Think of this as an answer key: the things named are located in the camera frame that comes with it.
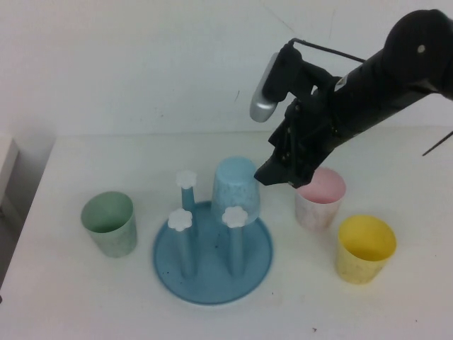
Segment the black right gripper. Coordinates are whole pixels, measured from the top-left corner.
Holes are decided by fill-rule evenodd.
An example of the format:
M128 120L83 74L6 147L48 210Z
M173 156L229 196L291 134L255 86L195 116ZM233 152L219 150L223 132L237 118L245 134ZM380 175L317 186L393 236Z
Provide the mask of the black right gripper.
M333 135L332 90L290 91L293 101L271 135L273 154L255 172L264 186L287 183L300 188L311 183L315 170L329 155L322 145Z

